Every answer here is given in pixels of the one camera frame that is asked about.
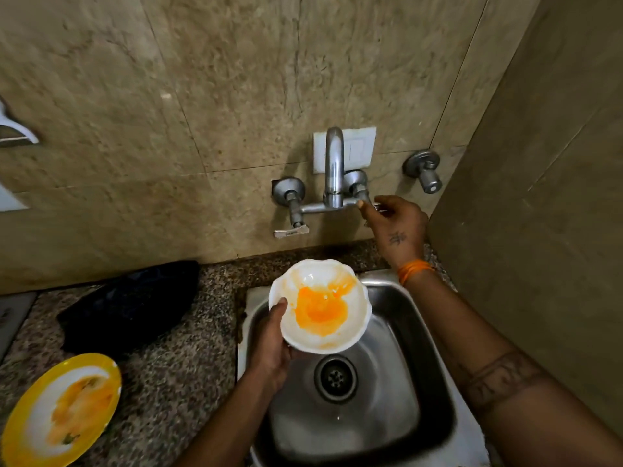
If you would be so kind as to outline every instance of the wrist tattoo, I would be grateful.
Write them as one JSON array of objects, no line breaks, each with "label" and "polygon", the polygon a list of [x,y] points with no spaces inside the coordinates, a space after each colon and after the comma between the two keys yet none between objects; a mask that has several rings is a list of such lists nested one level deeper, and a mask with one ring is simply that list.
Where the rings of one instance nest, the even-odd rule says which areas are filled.
[{"label": "wrist tattoo", "polygon": [[407,238],[407,235],[402,231],[396,231],[389,235],[389,245],[393,246],[394,244],[399,246],[402,241]]},{"label": "wrist tattoo", "polygon": [[483,414],[546,377],[536,362],[520,351],[513,351],[472,375],[461,392],[473,411]]}]

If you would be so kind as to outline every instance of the drain strainer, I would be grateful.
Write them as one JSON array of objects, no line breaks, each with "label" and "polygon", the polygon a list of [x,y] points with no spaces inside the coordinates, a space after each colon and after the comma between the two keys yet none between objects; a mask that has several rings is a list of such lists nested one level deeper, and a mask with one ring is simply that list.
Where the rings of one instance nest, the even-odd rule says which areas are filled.
[{"label": "drain strainer", "polygon": [[357,389],[357,371],[342,355],[327,355],[316,366],[314,372],[316,389],[331,403],[350,400]]}]

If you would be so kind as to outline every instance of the wall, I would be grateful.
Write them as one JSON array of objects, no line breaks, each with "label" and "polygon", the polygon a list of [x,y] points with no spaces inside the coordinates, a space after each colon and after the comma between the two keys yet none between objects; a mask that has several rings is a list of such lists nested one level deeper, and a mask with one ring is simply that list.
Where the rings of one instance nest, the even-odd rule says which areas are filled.
[{"label": "wall", "polygon": [[43,145],[0,150],[0,293],[166,261],[366,238],[356,210],[275,240],[270,180],[319,199],[311,138],[377,126],[373,193],[436,148],[448,180],[538,0],[0,0],[0,94]]},{"label": "wall", "polygon": [[467,299],[621,435],[622,16],[541,2],[430,228]]}]

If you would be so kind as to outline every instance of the food residue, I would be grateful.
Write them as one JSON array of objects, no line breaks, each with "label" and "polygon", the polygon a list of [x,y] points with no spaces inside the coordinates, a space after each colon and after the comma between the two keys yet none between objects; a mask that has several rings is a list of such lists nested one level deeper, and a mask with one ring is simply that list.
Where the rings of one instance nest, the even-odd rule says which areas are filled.
[{"label": "food residue", "polygon": [[356,284],[350,274],[342,274],[327,286],[302,286],[294,314],[297,324],[318,336],[334,333],[348,318],[348,306],[342,297]]},{"label": "food residue", "polygon": [[110,406],[114,386],[109,378],[87,376],[69,385],[52,412],[52,428],[46,441],[51,445],[71,444],[101,422]]}]

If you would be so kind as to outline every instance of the orange thread bracelet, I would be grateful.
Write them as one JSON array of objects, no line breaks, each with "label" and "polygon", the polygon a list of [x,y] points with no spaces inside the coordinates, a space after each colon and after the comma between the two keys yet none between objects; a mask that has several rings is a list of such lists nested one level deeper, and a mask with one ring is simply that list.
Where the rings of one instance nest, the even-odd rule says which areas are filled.
[{"label": "orange thread bracelet", "polygon": [[412,260],[398,269],[398,281],[403,285],[409,280],[409,277],[422,270],[432,270],[428,262],[423,260]]}]

